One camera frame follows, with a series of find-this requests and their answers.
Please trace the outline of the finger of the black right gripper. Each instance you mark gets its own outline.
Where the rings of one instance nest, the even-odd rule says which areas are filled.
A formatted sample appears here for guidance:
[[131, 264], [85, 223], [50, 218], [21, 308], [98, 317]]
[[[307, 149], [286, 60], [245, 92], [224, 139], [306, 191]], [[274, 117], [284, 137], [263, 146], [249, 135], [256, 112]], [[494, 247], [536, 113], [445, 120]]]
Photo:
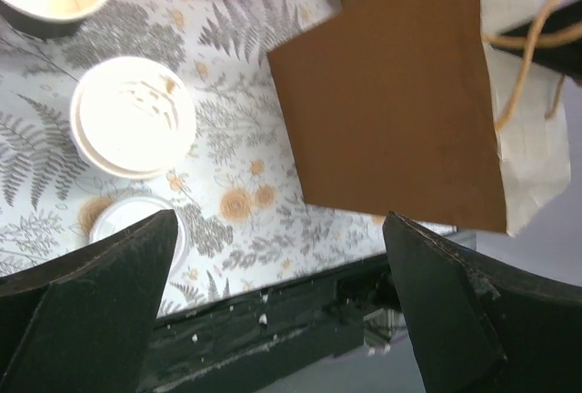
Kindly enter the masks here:
[[581, 84], [581, 0], [547, 0], [525, 23], [490, 36], [496, 49], [531, 60]]

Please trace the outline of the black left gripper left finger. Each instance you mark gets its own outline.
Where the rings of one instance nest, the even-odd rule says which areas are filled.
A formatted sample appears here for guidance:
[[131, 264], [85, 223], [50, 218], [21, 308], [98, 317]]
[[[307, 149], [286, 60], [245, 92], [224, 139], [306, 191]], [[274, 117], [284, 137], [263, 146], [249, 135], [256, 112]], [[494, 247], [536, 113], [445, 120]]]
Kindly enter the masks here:
[[136, 391], [176, 240], [163, 210], [2, 277], [2, 391]]

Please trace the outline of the brown paper bag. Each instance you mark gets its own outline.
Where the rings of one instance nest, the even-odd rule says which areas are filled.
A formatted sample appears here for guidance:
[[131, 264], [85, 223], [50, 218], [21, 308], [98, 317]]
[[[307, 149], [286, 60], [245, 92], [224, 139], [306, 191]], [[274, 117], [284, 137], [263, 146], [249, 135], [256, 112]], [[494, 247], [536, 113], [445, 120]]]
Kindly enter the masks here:
[[560, 75], [487, 37], [546, 0], [363, 0], [268, 62], [304, 200], [513, 236], [570, 183]]

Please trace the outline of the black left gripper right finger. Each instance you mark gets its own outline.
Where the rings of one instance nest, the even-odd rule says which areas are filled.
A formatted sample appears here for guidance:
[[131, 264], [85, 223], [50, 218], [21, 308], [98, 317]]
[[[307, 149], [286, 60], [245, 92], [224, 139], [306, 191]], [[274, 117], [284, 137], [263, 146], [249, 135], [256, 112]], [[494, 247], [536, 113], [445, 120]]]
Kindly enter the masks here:
[[390, 214], [387, 261], [428, 392], [578, 392], [581, 289]]

